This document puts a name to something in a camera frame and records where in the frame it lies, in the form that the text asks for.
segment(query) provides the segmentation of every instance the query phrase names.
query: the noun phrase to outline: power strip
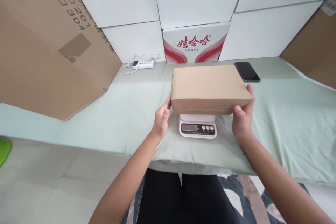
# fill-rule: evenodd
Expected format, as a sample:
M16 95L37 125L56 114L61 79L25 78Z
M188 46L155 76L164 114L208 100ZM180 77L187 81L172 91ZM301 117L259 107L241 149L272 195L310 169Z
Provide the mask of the power strip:
M153 68L154 67L154 60L148 60L148 61L134 61L132 67L133 69L144 69L144 68Z

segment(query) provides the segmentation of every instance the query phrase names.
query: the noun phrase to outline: hand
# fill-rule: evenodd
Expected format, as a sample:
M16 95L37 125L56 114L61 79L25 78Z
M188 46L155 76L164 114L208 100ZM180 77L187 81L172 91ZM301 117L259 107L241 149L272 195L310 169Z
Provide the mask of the hand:
M152 133L163 138L167 133L168 129L168 117L169 109L172 106L172 101L170 99L170 94L164 104L159 107L155 112L155 120L152 129Z
M247 89L252 96L252 100L242 108L240 106L235 106L233 112L232 132L239 143L254 137L252 130L252 114L256 98L254 97L252 84L248 84Z

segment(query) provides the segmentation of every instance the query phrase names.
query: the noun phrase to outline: white cable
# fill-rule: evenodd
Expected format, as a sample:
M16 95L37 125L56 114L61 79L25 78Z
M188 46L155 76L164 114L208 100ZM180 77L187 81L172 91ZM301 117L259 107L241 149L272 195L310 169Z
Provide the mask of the white cable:
M150 58L150 59L143 59L143 57L144 57L146 54L157 55L157 57L156 57L156 58ZM126 67L130 67L130 65L132 65L132 64L134 63L136 57L139 57L139 58L140 58L140 59L138 60L139 62L146 62L146 61L150 61L150 60L154 60L154 61L155 61L155 60L157 60L157 59L160 57L160 54L152 54L152 53L146 53L146 54L142 55L141 57L138 56L138 55L134 55L133 60L132 60L130 63L128 63L127 65L124 66L124 74L125 74L125 75L127 75L127 74L132 74L132 73L134 73L134 72L136 72L136 71L138 70L138 68L139 68L139 64L137 64L135 71L133 71L133 72L129 72L129 73L125 73L125 68L126 68Z

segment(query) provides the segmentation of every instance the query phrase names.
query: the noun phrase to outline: lap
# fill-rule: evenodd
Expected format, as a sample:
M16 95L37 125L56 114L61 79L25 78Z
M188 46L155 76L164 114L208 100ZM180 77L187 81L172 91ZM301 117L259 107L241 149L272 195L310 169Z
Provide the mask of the lap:
M216 175L148 169L137 223L238 223Z

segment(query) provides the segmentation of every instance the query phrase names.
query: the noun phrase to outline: charger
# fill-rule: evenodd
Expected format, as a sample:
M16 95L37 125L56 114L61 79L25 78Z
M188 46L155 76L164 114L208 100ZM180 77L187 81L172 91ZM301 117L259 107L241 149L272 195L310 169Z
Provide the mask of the charger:
M132 67L133 69L144 69L144 68L153 68L154 67L154 60L150 59L148 61L134 61Z
M150 59L144 59L144 56L146 54L151 54L151 55L157 55L156 58L150 58ZM134 72L136 72L138 69L144 69L144 68L153 68L154 67L154 63L155 60L158 59L160 57L160 54L152 54L152 53L146 53L144 55L142 55L141 57L139 57L138 55L134 55L133 60L128 63L127 65L124 66L124 74L132 74ZM135 69L135 71L133 72L129 72L129 73L125 73L125 68L126 67L130 67L132 64L133 69Z

